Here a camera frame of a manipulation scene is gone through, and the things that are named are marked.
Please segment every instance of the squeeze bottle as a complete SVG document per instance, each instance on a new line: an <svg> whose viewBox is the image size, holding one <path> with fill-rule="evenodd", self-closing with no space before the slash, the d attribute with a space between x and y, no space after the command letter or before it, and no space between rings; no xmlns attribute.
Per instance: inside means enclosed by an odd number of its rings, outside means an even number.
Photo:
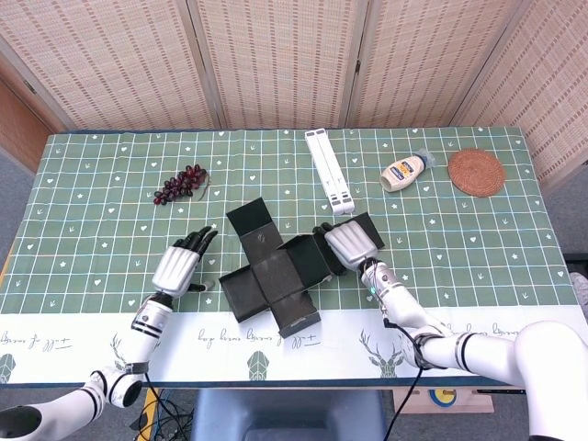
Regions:
<svg viewBox="0 0 588 441"><path fill-rule="evenodd" d="M426 167L434 167L435 164L435 157L426 149L421 149L415 155L400 159L386 167L379 177L379 182L388 192L402 190Z"/></svg>

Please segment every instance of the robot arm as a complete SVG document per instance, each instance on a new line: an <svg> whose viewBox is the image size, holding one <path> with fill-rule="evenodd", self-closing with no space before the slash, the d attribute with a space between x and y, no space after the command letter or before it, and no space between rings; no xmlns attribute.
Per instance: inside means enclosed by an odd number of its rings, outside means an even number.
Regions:
<svg viewBox="0 0 588 441"><path fill-rule="evenodd" d="M588 348L558 322L527 326L514 341L482 334L453 334L431 316L376 259L377 249L354 221L323 224L325 239L341 263L358 271L380 303L385 319L412 329L406 360L419 368L456 368L526 389L530 440L585 439L588 414Z"/></svg>
<svg viewBox="0 0 588 441"><path fill-rule="evenodd" d="M141 393L143 375L173 312L173 301L190 288L190 278L217 233L205 227L167 249L153 275L156 293L137 311L116 350L114 367L95 370L82 388L55 401L0 412L0 441L64 439L98 418L107 402L120 408L131 406Z"/></svg>

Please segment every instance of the grapes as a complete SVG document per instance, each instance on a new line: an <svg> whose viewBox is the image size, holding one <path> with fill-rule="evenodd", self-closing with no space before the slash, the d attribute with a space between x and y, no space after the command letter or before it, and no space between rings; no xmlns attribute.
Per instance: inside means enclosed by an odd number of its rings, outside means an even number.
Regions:
<svg viewBox="0 0 588 441"><path fill-rule="evenodd" d="M166 205L183 196L191 198L193 190L198 190L206 182L208 174L199 164L187 165L185 171L179 171L176 176L164 181L162 189L153 193L153 204Z"/></svg>

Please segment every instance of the black cardboard box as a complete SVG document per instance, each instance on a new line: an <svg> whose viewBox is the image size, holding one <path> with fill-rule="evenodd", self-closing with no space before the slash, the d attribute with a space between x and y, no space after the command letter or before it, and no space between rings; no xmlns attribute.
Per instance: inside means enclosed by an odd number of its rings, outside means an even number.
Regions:
<svg viewBox="0 0 588 441"><path fill-rule="evenodd" d="M324 236L301 234L284 243L262 198L227 213L249 260L220 278L237 322L270 309L286 338L321 317L307 289L345 272ZM355 220L378 248L384 243L367 213Z"/></svg>

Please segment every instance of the rattan placemat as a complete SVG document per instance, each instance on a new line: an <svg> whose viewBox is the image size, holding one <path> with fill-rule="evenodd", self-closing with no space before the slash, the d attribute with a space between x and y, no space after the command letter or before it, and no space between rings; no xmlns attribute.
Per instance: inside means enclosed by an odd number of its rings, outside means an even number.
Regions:
<svg viewBox="0 0 588 441"><path fill-rule="evenodd" d="M494 155L484 150L466 149L449 160L451 182L464 193L480 198L498 193L506 172Z"/></svg>

